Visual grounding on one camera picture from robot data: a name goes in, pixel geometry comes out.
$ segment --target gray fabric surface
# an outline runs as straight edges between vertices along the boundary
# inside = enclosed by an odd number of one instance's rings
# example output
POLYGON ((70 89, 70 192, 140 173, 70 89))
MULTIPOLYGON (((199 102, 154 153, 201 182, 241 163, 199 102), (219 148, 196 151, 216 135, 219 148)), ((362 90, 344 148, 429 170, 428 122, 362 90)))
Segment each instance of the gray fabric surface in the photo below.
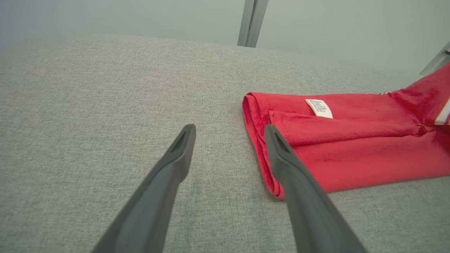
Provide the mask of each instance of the gray fabric surface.
MULTIPOLYGON (((0 251, 88 252, 183 125, 165 252, 295 252, 244 127, 250 91, 380 93, 418 76, 137 36, 27 45, 0 68, 0 251)), ((450 177, 330 194, 370 252, 449 252, 450 177)))

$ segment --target red shirt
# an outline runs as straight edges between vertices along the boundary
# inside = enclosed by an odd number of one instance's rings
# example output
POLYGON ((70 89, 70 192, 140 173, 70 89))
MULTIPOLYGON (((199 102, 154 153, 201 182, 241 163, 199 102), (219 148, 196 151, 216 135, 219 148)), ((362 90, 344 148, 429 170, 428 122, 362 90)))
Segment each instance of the red shirt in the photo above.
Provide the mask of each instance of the red shirt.
POLYGON ((325 192, 450 174, 450 64, 409 87, 378 94, 248 93, 245 125, 269 191, 272 176, 264 126, 273 124, 325 192), (333 118, 305 99, 321 99, 333 118))

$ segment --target clothing label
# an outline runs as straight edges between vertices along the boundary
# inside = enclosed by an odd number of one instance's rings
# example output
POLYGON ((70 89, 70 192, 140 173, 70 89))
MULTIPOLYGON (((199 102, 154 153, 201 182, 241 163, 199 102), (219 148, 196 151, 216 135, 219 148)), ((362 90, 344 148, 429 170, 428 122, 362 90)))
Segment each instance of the clothing label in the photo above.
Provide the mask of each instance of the clothing label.
POLYGON ((333 118, 330 107, 320 99, 305 99, 306 103, 311 107, 316 116, 333 118))

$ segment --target white wall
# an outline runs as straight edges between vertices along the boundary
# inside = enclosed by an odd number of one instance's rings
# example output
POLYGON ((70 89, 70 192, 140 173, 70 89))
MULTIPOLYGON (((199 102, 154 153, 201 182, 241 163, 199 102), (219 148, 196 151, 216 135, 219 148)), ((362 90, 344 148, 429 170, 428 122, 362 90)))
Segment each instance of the white wall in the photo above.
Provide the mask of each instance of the white wall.
POLYGON ((420 73, 450 40, 450 0, 270 0, 257 48, 420 73))
POLYGON ((69 33, 238 42, 244 0, 1 0, 0 46, 69 33))

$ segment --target white stripe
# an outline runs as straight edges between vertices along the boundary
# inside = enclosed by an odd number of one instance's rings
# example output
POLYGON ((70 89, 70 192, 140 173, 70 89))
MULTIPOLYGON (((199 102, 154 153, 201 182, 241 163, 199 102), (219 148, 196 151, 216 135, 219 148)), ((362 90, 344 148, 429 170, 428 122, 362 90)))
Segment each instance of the white stripe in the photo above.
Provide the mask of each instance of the white stripe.
POLYGON ((447 118, 450 114, 450 98, 445 104, 444 108, 442 108, 441 113, 437 116, 436 120, 434 121, 434 125, 446 125, 447 118))

